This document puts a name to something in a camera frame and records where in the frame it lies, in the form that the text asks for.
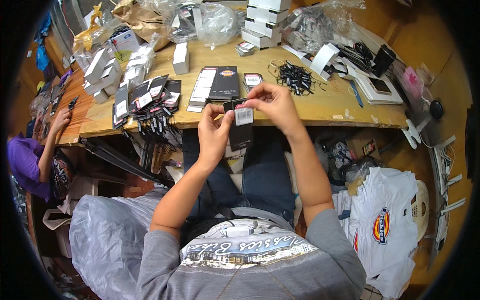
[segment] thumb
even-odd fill
[[[233,110],[227,111],[218,130],[220,130],[222,133],[227,133],[230,130],[230,126],[232,125],[234,118],[235,112]]]
[[[266,103],[265,101],[262,101],[262,100],[258,100],[258,99],[248,99],[247,101],[245,101],[245,103],[243,103],[243,107],[254,108],[258,111],[265,110],[266,105],[268,105],[268,103]]]

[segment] smartphone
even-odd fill
[[[375,90],[375,92],[379,94],[385,94],[385,95],[392,94],[392,91],[390,91],[385,81],[376,79],[376,78],[371,78],[371,77],[368,77],[368,81],[372,86],[372,88]]]

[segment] t-shirt print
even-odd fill
[[[262,219],[219,223],[180,252],[185,267],[248,268],[294,258],[318,248],[295,233]]]

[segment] purple t-shirt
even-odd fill
[[[38,161],[43,146],[34,139],[25,138],[19,133],[7,143],[7,155],[10,169],[21,187],[48,201],[51,194],[49,182],[40,182]]]

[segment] hand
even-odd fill
[[[198,140],[200,143],[198,162],[204,164],[210,171],[218,165],[225,153],[228,132],[235,118],[234,111],[229,110],[225,116],[215,120],[219,114],[223,113],[225,113],[223,106],[207,104],[198,123]]]
[[[262,82],[248,93],[247,98],[245,106],[264,113],[286,137],[303,127],[286,87]]]
[[[35,125],[33,126],[33,132],[39,134],[42,130],[42,121],[43,121],[43,114],[39,111],[36,115]]]
[[[61,111],[57,112],[57,117],[53,121],[53,124],[50,130],[54,134],[59,133],[65,125],[70,123],[70,116],[71,116],[71,113],[68,108],[64,108]]]

